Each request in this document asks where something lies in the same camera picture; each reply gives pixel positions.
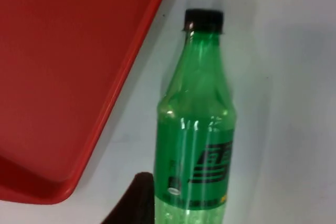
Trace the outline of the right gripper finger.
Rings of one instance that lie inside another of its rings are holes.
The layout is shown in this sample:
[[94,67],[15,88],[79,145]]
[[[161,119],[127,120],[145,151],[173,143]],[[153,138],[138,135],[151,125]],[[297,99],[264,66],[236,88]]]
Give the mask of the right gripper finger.
[[154,224],[154,182],[148,172],[137,173],[103,224]]

